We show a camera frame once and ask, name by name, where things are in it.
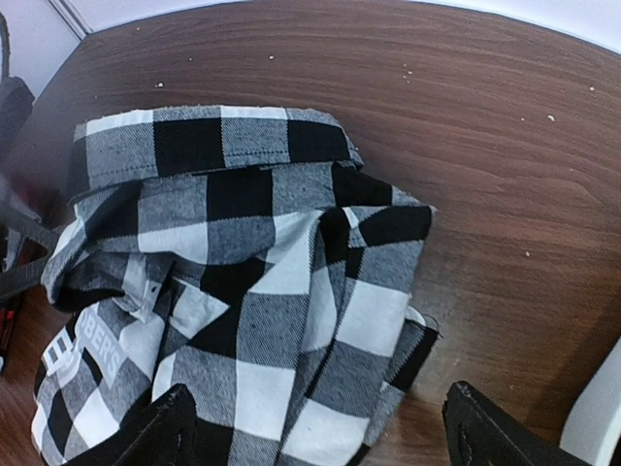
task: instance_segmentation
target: wood grain surface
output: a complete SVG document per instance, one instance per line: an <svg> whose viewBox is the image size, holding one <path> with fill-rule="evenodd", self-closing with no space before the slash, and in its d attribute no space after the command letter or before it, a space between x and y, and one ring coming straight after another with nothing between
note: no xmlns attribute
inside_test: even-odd
<svg viewBox="0 0 621 466"><path fill-rule="evenodd" d="M313 107L438 210L413 302L442 338L368 465L447 464L468 380L558 442L621 335L621 57L506 18L411 3L258 1L88 37L4 170L62 185L76 123L182 104ZM31 380L60 317L30 296L0 381L3 465L37 464Z"/></svg>

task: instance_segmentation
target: white wall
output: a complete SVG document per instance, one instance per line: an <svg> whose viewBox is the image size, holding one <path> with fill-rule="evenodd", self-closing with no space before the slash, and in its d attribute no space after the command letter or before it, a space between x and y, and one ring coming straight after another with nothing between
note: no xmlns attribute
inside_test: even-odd
<svg viewBox="0 0 621 466"><path fill-rule="evenodd" d="M621 0L412 0L496 13L621 53Z"/></svg>
<svg viewBox="0 0 621 466"><path fill-rule="evenodd" d="M71 0L71 3L93 30L101 31L145 17L240 1L245 0Z"/></svg>
<svg viewBox="0 0 621 466"><path fill-rule="evenodd" d="M79 40L45 0L0 0L0 11L11 34L11 75L38 97Z"/></svg>

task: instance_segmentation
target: folded fabric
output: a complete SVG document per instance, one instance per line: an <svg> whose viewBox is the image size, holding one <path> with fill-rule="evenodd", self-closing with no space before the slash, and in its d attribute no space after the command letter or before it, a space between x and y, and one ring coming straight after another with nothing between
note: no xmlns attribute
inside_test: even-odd
<svg viewBox="0 0 621 466"><path fill-rule="evenodd" d="M432 210L359 172L312 110L181 107L76 131L76 220L43 276L78 317L43 354L48 464L98 445L175 383L194 463L357 464L437 333L408 306Z"/></svg>

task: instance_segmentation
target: shirt label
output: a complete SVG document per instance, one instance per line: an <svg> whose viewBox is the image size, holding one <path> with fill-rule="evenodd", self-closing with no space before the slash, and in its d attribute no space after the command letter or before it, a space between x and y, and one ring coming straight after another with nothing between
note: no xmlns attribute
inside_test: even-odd
<svg viewBox="0 0 621 466"><path fill-rule="evenodd" d="M86 348L95 359L108 386L112 386L116 374L127 355L120 343L95 309L82 311L76 323L78 345Z"/></svg>

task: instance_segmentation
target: wooden table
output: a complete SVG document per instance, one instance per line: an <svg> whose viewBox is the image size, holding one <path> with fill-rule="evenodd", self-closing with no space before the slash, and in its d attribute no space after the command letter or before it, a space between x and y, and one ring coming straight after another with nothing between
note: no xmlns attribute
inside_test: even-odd
<svg viewBox="0 0 621 466"><path fill-rule="evenodd" d="M447 463L441 403L468 380L557 442L621 335L621 57L517 21L411 3L257 1L88 37L5 172L62 185L76 123L182 104L314 107L366 172L439 209L414 303L442 338L367 464ZM0 381L2 464L36 464L35 291Z"/></svg>

